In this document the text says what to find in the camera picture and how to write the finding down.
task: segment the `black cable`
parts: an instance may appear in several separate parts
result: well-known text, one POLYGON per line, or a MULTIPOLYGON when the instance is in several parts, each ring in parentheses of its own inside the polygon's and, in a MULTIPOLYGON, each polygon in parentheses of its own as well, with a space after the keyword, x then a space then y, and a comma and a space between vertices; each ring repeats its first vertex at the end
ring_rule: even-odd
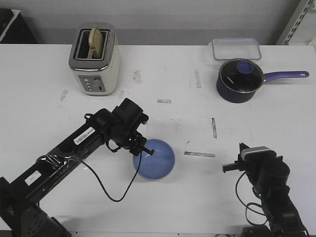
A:
POLYGON ((265 225, 265 224, 267 223, 268 219, 267 219, 263 224, 256 224, 256 223, 251 222, 251 221, 248 219, 248 217, 247 217, 247 210, 248 210, 248 209, 250 210, 249 206, 251 206, 251 205, 257 206, 257 207, 259 207, 259 208, 262 208, 262 206, 261 206, 260 204, 257 204, 257 203, 255 203, 255 202, 250 202, 250 203, 248 203, 247 206, 246 206, 246 214, 245 214, 245 215, 246 215, 246 220, 247 220, 247 222, 248 222, 249 224, 251 224, 252 226, 255 226, 255 227, 260 227, 260 226, 265 225))
POLYGON ((308 230, 306 229, 306 227, 304 226, 304 229, 305 229, 305 231, 306 231, 306 235, 307 235, 307 237, 310 237, 310 233, 308 233, 308 230))
POLYGON ((112 149, 112 148, 109 146, 109 141, 106 141, 106 142, 105 142, 105 145, 106 145, 107 148, 108 148, 111 152, 113 152, 113 153, 115 153, 115 152, 117 152, 119 149, 121 149, 121 147, 116 147, 115 149, 112 149))
POLYGON ((127 189, 125 191, 125 193, 123 194, 123 196, 120 198, 120 199, 114 199, 112 198, 109 193, 106 191, 101 179, 99 178, 99 176, 97 175, 97 173, 87 164, 85 163, 83 160, 81 159, 78 159, 78 158, 75 158, 76 160, 78 160, 80 163, 82 163, 83 165, 85 165, 89 170, 91 170, 91 172, 94 174, 94 176, 97 178, 99 184, 101 185, 104 193, 108 196, 108 198, 111 200, 111 201, 114 201, 114 202, 119 202, 119 201, 122 201, 124 199, 124 197, 126 196, 127 194, 127 191, 129 190, 130 186, 132 185, 136 175, 138 174, 138 171, 139 171, 139 168, 140 168, 140 163, 141 163, 141 160, 142 160, 142 152, 140 153, 140 157, 139 157, 139 163, 138 163, 138 167, 137 167, 137 170, 132 178, 132 180, 130 181, 129 185, 127 186, 127 189))
POLYGON ((238 184, 239 184, 241 178, 242 178, 245 174, 246 174, 246 171, 243 172, 242 175, 237 179, 237 182, 236 182, 236 185, 235 185, 235 193, 236 193, 236 196, 237 196, 238 200, 241 202, 241 204, 246 207, 246 211, 247 211, 247 209, 249 209, 250 211, 253 211, 254 213, 257 213, 257 214, 259 214, 259 215, 265 216, 264 213, 258 212, 258 211, 256 211, 256 210, 250 208, 249 205, 246 205, 246 204, 240 199, 240 197, 239 197, 239 195, 238 195, 237 187, 238 187, 238 184))

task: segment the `white table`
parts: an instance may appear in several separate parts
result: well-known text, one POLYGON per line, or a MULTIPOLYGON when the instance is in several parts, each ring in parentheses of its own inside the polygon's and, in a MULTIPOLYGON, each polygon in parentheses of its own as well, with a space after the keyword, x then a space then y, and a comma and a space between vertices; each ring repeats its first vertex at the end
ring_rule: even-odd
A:
MULTIPOLYGON (((207 46, 121 45, 119 83, 105 97, 80 91, 68 66, 70 48, 0 45, 0 176, 13 181, 79 128, 85 113, 101 108, 112 111, 125 97, 149 116, 139 131, 148 139, 166 141, 176 154, 176 165, 167 177, 155 182, 137 177, 120 203, 103 194, 84 166, 75 169, 40 204, 66 229, 77 231, 74 236, 240 233, 247 224, 245 208, 235 196, 241 172, 222 172, 222 165, 237 159, 239 142, 267 146, 284 156, 291 169, 289 196, 310 234, 316 234, 316 54, 312 46, 261 46, 262 59, 257 63, 263 72, 306 70, 310 76, 265 84, 242 104, 227 102, 217 93, 221 63, 210 56, 207 46), (158 99, 171 103, 158 103, 158 99), (215 157, 186 156, 185 151, 215 157)), ((135 172, 126 150, 113 154, 103 146, 87 162, 115 198, 121 197, 135 172)), ((239 193, 245 202, 259 201, 246 178, 239 193)), ((263 220, 251 213, 249 218, 263 220)), ((0 229, 7 228, 1 220, 0 229)))

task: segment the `tape mark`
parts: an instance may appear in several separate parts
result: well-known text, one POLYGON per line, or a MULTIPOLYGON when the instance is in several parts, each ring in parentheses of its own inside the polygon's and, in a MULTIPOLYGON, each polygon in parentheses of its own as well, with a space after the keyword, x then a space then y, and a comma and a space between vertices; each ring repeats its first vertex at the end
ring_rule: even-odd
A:
POLYGON ((63 90, 63 93, 61 93, 61 96, 60 96, 60 100, 61 100, 61 101, 63 101, 63 100, 65 99, 67 93, 68 93, 68 90, 67 90, 67 89, 64 89, 64 90, 63 90))
POLYGON ((125 95, 125 91, 123 91, 123 90, 121 90, 120 92, 119 92, 119 99, 122 99, 122 98, 124 98, 124 95, 125 95))
POLYGON ((200 153, 200 152, 184 152, 188 156, 199 156, 199 157, 215 157, 215 154, 210 153, 200 153))
POLYGON ((140 72, 139 70, 134 71, 134 76, 133 76, 134 81, 137 82, 137 84, 141 84, 142 80, 140 79, 140 72))
POLYGON ((171 104, 171 100, 165 100, 165 99, 157 99, 158 103, 166 103, 166 104, 171 104))
POLYGON ((212 118, 213 137, 217 139, 215 118, 212 118))
POLYGON ((200 78, 199 78, 198 69, 195 69, 195 70, 194 70, 194 74, 195 74, 195 76, 196 76, 197 88, 201 88, 201 80, 200 80, 200 78))

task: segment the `blue bowl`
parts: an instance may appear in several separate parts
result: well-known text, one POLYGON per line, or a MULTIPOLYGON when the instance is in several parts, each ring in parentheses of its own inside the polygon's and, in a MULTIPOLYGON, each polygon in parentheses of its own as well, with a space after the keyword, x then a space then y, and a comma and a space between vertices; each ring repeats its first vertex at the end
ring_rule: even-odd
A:
MULTIPOLYGON (((155 152, 151 156, 146 152, 142 152, 142 160, 138 174, 147 180, 158 180, 165 177, 171 172, 175 163, 175 155, 172 148, 162 140, 149 139, 145 147, 155 152)), ((133 157, 133 164, 137 170, 140 154, 133 157)))

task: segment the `scuff mark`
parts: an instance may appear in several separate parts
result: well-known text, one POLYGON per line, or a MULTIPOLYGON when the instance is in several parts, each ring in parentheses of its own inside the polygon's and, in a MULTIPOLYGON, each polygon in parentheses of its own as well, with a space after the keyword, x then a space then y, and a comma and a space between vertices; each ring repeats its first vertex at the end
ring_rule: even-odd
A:
POLYGON ((124 98, 124 96, 125 96, 125 91, 121 90, 121 91, 119 92, 118 98, 119 98, 119 99, 122 99, 122 98, 124 98))
POLYGON ((90 173, 90 170, 87 167, 83 167, 83 170, 87 173, 90 173))
POLYGON ((215 157, 215 154, 201 153, 201 152, 184 152, 188 156, 199 156, 199 157, 215 157))
POLYGON ((195 70, 194 70, 194 74, 195 74, 195 76, 196 76, 197 88, 201 88, 201 80, 200 80, 200 78, 199 78, 198 69, 195 69, 195 70))
POLYGON ((178 134, 178 125, 179 125, 178 121, 181 121, 181 119, 172 119, 172 121, 175 121, 176 123, 176 134, 178 134))
POLYGON ((61 96, 60 96, 60 100, 61 100, 61 101, 63 101, 63 100, 65 99, 67 93, 68 93, 68 90, 67 90, 67 89, 64 89, 64 90, 63 90, 63 93, 61 93, 61 96))
POLYGON ((217 139, 217 132, 216 132, 216 125, 215 125, 215 118, 212 118, 212 128, 213 128, 213 137, 217 139))
POLYGON ((253 145, 253 138, 252 138, 251 128, 250 128, 250 126, 248 126, 248 127, 249 127, 251 142, 252 142, 252 145, 253 145))
POLYGON ((165 100, 165 99, 157 99, 158 103, 166 103, 166 104, 171 104, 171 100, 165 100))
POLYGON ((134 76, 133 76, 134 81, 137 82, 137 84, 141 84, 142 80, 140 79, 140 72, 139 70, 134 71, 134 76))

